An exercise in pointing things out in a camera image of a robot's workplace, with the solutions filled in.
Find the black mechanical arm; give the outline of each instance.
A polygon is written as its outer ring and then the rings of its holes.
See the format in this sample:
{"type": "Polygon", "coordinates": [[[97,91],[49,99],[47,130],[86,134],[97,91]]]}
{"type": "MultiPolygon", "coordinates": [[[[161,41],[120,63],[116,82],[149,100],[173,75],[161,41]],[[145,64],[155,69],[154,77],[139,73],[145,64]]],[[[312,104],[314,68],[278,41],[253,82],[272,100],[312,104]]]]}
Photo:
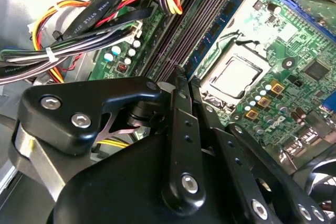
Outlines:
{"type": "Polygon", "coordinates": [[[160,87],[135,77],[24,93],[9,155],[53,196],[48,223],[329,223],[247,131],[221,125],[182,70],[160,87]],[[150,136],[92,165],[95,141],[143,125],[150,136]]]}

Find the red wire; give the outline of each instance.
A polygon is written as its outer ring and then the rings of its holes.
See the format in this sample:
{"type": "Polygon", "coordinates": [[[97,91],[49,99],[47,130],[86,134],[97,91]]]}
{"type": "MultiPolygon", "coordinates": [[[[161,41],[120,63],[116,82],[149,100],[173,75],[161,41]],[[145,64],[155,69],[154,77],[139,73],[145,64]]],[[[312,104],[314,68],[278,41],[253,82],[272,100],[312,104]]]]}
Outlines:
{"type": "Polygon", "coordinates": [[[51,71],[48,71],[48,73],[49,73],[49,76],[53,79],[54,82],[60,83],[60,81],[56,77],[54,77],[54,75],[51,71]]]}
{"type": "Polygon", "coordinates": [[[41,39],[42,39],[42,33],[41,31],[37,35],[37,49],[41,50],[41,39]]]}
{"type": "Polygon", "coordinates": [[[76,68],[76,63],[77,63],[77,61],[80,59],[80,57],[81,57],[82,55],[83,55],[83,54],[79,54],[79,55],[77,55],[77,56],[74,58],[71,67],[66,68],[66,69],[64,69],[64,68],[60,68],[60,70],[63,71],[63,72],[73,71],[73,70],[76,68]]]}
{"type": "MultiPolygon", "coordinates": [[[[125,7],[128,4],[131,4],[132,2],[134,2],[136,0],[126,0],[125,2],[121,3],[118,8],[117,11],[120,10],[121,8],[125,7]]],[[[116,12],[112,13],[110,16],[108,16],[107,18],[102,19],[101,21],[99,21],[98,23],[96,23],[95,27],[101,26],[103,23],[108,22],[109,20],[115,18],[115,14],[116,12]]]]}

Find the hole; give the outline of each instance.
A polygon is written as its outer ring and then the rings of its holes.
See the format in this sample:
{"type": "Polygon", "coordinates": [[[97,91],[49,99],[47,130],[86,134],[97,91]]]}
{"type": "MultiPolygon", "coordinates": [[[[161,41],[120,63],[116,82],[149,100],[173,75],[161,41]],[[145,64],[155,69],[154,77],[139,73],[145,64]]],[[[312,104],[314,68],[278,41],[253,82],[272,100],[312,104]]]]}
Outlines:
{"type": "Polygon", "coordinates": [[[311,207],[312,207],[312,209],[313,209],[313,213],[314,213],[314,215],[315,215],[320,221],[324,221],[324,217],[323,217],[323,215],[320,213],[320,211],[317,210],[317,208],[314,207],[314,206],[311,206],[311,207]]]}
{"type": "Polygon", "coordinates": [[[238,132],[238,133],[240,133],[240,134],[242,134],[243,133],[243,131],[242,131],[242,129],[239,127],[239,126],[235,126],[235,130],[238,132]]]}
{"type": "Polygon", "coordinates": [[[262,215],[265,213],[264,209],[262,207],[257,207],[257,210],[259,213],[261,213],[262,215]]]}
{"type": "Polygon", "coordinates": [[[179,91],[179,96],[182,97],[183,99],[187,99],[188,96],[183,92],[183,91],[179,91]]]}
{"type": "Polygon", "coordinates": [[[232,147],[232,148],[235,147],[231,141],[229,141],[229,142],[227,142],[227,143],[229,144],[230,147],[232,147]]]}
{"type": "Polygon", "coordinates": [[[268,184],[262,179],[262,178],[256,178],[257,185],[259,187],[259,190],[264,197],[264,200],[266,204],[272,203],[272,190],[268,186],[268,184]]]}
{"type": "Polygon", "coordinates": [[[185,136],[184,138],[187,140],[188,143],[192,143],[193,142],[192,139],[189,136],[185,136]]]}
{"type": "Polygon", "coordinates": [[[310,213],[306,210],[306,208],[304,208],[303,205],[298,204],[299,207],[299,211],[300,213],[307,219],[307,220],[311,220],[311,216],[310,213]]]}
{"type": "Polygon", "coordinates": [[[187,125],[188,127],[193,126],[193,124],[192,124],[191,122],[189,122],[189,121],[185,121],[184,123],[185,123],[185,125],[187,125]]]}
{"type": "Polygon", "coordinates": [[[236,158],[236,163],[237,163],[238,165],[240,165],[240,166],[243,165],[242,162],[239,160],[239,158],[236,158]]]}

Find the blue connector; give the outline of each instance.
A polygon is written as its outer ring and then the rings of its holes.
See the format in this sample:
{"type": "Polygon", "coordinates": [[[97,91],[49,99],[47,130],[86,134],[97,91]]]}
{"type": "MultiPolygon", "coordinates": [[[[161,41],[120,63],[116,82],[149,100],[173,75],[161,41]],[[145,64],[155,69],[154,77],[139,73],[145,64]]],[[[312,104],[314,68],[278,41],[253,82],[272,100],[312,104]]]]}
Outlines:
{"type": "Polygon", "coordinates": [[[328,110],[336,111],[336,91],[326,98],[322,105],[328,110]]]}
{"type": "Polygon", "coordinates": [[[317,23],[311,16],[309,16],[304,10],[302,10],[301,7],[295,1],[293,0],[275,0],[275,1],[278,1],[286,5],[292,11],[294,11],[298,16],[303,18],[308,24],[310,24],[317,31],[322,33],[329,40],[331,40],[332,42],[336,44],[336,36],[333,33],[331,33],[329,30],[321,26],[319,23],[317,23]]]}

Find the motherboard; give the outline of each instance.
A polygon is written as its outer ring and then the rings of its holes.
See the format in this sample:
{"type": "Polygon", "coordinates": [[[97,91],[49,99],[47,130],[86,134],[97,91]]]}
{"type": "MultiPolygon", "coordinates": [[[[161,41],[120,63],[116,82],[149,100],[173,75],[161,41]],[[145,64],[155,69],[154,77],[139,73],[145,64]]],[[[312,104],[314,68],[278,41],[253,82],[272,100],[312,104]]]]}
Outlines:
{"type": "Polygon", "coordinates": [[[200,83],[225,126],[238,122],[265,148],[300,155],[335,132],[336,4],[325,0],[192,0],[183,17],[158,5],[130,41],[97,54],[90,80],[175,65],[200,83]]]}

